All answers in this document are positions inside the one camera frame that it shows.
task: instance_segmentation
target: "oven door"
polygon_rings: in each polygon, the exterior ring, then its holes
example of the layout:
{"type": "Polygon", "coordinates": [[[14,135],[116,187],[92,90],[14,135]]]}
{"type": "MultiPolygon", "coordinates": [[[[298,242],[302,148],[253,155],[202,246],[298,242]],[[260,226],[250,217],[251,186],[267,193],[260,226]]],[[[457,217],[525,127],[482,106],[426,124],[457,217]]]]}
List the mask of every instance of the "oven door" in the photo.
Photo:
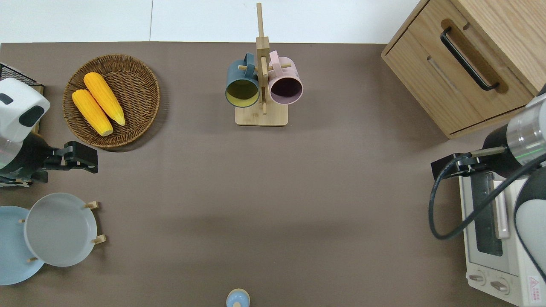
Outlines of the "oven door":
{"type": "MultiPolygon", "coordinates": [[[[502,180],[504,178],[494,173],[462,178],[463,217],[466,218],[502,180]]],[[[518,276],[514,204],[524,182],[517,180],[508,186],[466,228],[469,262],[518,276]]]]}

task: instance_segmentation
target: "white floor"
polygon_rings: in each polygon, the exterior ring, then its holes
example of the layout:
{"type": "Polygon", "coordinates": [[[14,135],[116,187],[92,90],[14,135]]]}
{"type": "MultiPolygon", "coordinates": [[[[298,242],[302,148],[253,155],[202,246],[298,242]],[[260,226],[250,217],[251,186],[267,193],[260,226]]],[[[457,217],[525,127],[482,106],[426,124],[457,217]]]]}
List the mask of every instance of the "white floor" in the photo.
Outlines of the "white floor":
{"type": "MultiPolygon", "coordinates": [[[[390,41],[418,0],[262,0],[271,42],[390,41]]],[[[0,43],[253,42],[254,0],[0,0],[0,43]]]]}

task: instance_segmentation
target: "dark green mug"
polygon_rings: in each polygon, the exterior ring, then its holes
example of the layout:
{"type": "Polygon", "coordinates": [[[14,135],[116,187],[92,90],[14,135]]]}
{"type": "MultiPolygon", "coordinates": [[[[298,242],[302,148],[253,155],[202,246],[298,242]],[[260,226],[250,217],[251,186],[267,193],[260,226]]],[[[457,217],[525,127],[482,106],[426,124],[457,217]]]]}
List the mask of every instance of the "dark green mug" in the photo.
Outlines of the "dark green mug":
{"type": "Polygon", "coordinates": [[[228,68],[225,98],[238,108],[250,107],[260,96],[258,73],[254,69],[254,55],[247,53],[244,60],[233,62],[228,68]]]}

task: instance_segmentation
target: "pink mug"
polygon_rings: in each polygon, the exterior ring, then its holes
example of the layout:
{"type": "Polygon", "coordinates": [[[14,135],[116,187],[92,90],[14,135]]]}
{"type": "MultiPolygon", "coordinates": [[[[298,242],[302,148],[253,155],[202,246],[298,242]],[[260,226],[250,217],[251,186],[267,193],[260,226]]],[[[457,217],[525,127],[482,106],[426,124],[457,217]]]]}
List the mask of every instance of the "pink mug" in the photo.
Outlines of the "pink mug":
{"type": "Polygon", "coordinates": [[[303,85],[300,75],[294,65],[294,61],[285,56],[278,56],[277,51],[269,53],[271,62],[269,66],[269,96],[278,104],[292,104],[300,99],[303,94],[303,85]],[[290,64],[290,67],[282,68],[281,65],[290,64]]]}

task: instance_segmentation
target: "mug handle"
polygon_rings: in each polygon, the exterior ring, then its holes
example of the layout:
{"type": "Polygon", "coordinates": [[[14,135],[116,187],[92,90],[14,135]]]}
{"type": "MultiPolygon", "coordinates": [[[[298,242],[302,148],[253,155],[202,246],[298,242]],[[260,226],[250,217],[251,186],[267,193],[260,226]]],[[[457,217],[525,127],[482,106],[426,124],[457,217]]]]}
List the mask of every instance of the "mug handle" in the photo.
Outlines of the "mug handle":
{"type": "Polygon", "coordinates": [[[254,74],[254,55],[251,53],[247,53],[245,56],[245,64],[246,64],[246,71],[245,71],[245,78],[252,79],[252,75],[254,74]]]}
{"type": "Polygon", "coordinates": [[[278,57],[277,50],[270,52],[269,57],[271,58],[271,66],[273,67],[275,76],[277,77],[282,76],[281,60],[278,57]]]}

